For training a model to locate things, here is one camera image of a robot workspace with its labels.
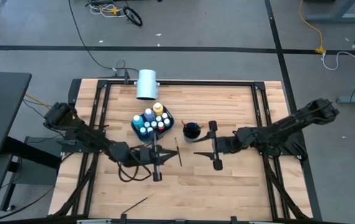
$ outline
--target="desk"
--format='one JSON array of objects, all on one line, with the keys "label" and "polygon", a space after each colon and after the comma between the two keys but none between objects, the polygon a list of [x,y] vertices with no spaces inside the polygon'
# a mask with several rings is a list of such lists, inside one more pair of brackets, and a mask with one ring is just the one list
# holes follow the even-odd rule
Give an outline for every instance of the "desk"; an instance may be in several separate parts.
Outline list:
[{"label": "desk", "polygon": [[[57,168],[60,163],[59,157],[7,136],[28,89],[31,76],[29,73],[0,72],[0,186],[7,171],[17,172],[20,169],[18,163],[11,161],[13,155],[53,169]],[[7,209],[14,185],[15,183],[8,185],[1,210]]]},{"label": "desk", "polygon": [[[186,143],[180,120],[203,125],[201,136],[208,131],[208,121],[218,122],[218,136],[230,136],[241,126],[257,126],[251,88],[246,86],[163,85],[159,99],[174,117],[175,126],[159,144],[176,149],[177,138],[183,167],[178,157],[161,167],[163,181],[124,183],[118,179],[118,167],[101,154],[96,170],[90,218],[119,218],[121,213],[145,197],[149,198],[127,212],[128,219],[156,220],[271,220],[270,204],[262,157],[255,149],[221,156],[224,169],[213,170],[211,161],[193,152],[211,152],[211,142]],[[89,123],[97,79],[83,79],[76,101],[78,115]],[[288,115],[284,92],[280,82],[264,82],[270,115],[273,121]],[[98,102],[103,105],[104,90]],[[130,146],[141,144],[131,129],[131,119],[152,107],[153,101],[136,99],[134,85],[112,84],[106,110],[106,136],[125,141]],[[265,123],[265,113],[260,108]],[[101,107],[96,113],[99,122]],[[60,166],[49,214],[56,212],[76,187],[81,154],[74,154]],[[281,156],[280,165],[287,192],[302,211],[311,216],[305,180],[299,161],[293,156]],[[140,169],[139,177],[145,175]],[[282,217],[278,192],[274,189],[279,217]],[[82,193],[79,211],[83,210],[86,193]]]}]

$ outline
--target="bottle cap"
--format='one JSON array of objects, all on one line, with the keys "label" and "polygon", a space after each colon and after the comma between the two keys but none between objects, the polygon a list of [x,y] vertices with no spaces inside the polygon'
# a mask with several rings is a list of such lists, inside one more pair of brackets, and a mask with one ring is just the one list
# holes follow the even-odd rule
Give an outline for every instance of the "bottle cap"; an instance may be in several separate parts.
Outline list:
[{"label": "bottle cap", "polygon": [[154,108],[155,109],[160,109],[161,107],[162,107],[162,105],[160,103],[154,104]]}]

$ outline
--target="white cable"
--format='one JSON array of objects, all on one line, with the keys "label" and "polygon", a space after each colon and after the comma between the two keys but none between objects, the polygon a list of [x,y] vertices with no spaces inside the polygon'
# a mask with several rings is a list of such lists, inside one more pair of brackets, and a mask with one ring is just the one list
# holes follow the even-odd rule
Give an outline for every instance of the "white cable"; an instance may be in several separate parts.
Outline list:
[{"label": "white cable", "polygon": [[339,67],[339,54],[347,54],[347,55],[350,55],[350,56],[352,56],[353,58],[355,58],[355,56],[354,55],[352,55],[351,53],[349,53],[349,52],[338,52],[337,54],[336,54],[336,68],[329,68],[328,66],[326,66],[325,65],[325,53],[323,53],[322,54],[322,58],[321,58],[321,61],[322,61],[322,64],[324,65],[324,67],[326,68],[326,69],[328,69],[328,70],[332,70],[332,71],[334,71],[334,70],[336,70],[336,69],[338,69],[338,67]]},{"label": "white cable", "polygon": [[[123,16],[107,16],[106,14],[104,14],[102,9],[107,9],[107,10],[112,10],[114,9],[116,6],[113,4],[105,4],[103,7],[96,7],[96,6],[92,6],[91,4],[89,4],[90,6],[90,13],[94,14],[94,15],[103,15],[105,18],[117,18],[117,17],[126,17],[126,15]],[[122,11],[123,9],[118,9],[118,7],[116,7],[117,12]]]}]

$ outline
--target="yellow cable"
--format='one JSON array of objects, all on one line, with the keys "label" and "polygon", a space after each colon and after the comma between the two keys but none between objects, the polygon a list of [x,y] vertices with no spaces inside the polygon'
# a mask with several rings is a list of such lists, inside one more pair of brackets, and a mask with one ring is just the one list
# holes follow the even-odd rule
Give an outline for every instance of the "yellow cable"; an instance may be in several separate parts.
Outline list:
[{"label": "yellow cable", "polygon": [[309,27],[311,27],[312,29],[316,30],[319,35],[320,35],[320,47],[315,49],[315,52],[319,53],[319,54],[323,54],[326,52],[326,50],[324,49],[323,45],[322,45],[322,33],[319,29],[313,27],[311,24],[309,24],[304,18],[303,18],[303,15],[302,15],[302,5],[303,5],[303,0],[300,1],[300,6],[299,6],[299,16],[300,18],[302,19],[302,21],[307,24]]},{"label": "yellow cable", "polygon": [[25,95],[26,95],[26,97],[31,98],[31,99],[35,100],[36,102],[40,103],[41,105],[45,106],[47,109],[49,109],[49,110],[51,109],[51,107],[47,106],[47,104],[45,104],[44,102],[42,102],[42,101],[36,99],[35,97],[30,96],[30,95],[28,95],[27,93],[26,93]]}]

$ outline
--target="blue bottle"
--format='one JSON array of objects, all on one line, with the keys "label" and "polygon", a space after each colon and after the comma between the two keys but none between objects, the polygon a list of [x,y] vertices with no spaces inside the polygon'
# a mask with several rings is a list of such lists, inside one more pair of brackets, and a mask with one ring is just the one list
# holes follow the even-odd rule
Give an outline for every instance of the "blue bottle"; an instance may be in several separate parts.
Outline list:
[{"label": "blue bottle", "polygon": [[144,121],[141,116],[135,115],[133,117],[133,125],[137,130],[140,130],[140,128],[144,127]]},{"label": "blue bottle", "polygon": [[148,135],[147,135],[147,128],[140,128],[140,134],[141,134],[141,136],[143,136],[143,137],[148,137]]},{"label": "blue bottle", "polygon": [[152,109],[146,109],[144,111],[144,117],[145,117],[145,120],[147,120],[148,122],[153,122],[155,121],[155,113]]}]

